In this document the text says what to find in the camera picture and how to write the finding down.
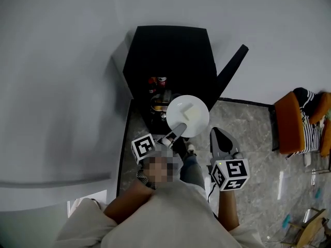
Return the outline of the person's left hand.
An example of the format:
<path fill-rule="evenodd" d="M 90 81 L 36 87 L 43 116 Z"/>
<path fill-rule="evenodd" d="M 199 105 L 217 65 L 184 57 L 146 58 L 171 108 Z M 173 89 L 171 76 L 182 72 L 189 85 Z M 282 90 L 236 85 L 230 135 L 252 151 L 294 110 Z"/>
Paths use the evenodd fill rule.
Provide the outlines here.
<path fill-rule="evenodd" d="M 143 162 L 143 174 L 156 186 L 178 178 L 182 161 L 176 157 L 150 157 Z"/>

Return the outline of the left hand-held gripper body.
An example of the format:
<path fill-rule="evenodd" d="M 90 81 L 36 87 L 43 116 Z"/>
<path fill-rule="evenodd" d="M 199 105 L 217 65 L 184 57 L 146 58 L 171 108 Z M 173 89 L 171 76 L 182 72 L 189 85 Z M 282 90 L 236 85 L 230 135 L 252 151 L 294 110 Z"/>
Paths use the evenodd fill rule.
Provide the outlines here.
<path fill-rule="evenodd" d="M 132 141 L 131 151 L 137 165 L 149 158 L 164 158 L 169 164 L 182 165 L 180 156 L 172 150 L 174 141 L 175 139 L 167 136 L 155 141 L 148 134 Z"/>

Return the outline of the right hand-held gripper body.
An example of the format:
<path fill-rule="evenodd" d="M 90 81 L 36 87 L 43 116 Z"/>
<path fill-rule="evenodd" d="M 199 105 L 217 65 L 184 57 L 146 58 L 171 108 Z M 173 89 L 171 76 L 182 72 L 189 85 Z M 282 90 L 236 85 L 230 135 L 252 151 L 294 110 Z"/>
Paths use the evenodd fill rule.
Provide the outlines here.
<path fill-rule="evenodd" d="M 216 157 L 210 160 L 210 176 L 220 191 L 241 189 L 250 178 L 248 160 L 241 152 L 224 158 Z"/>

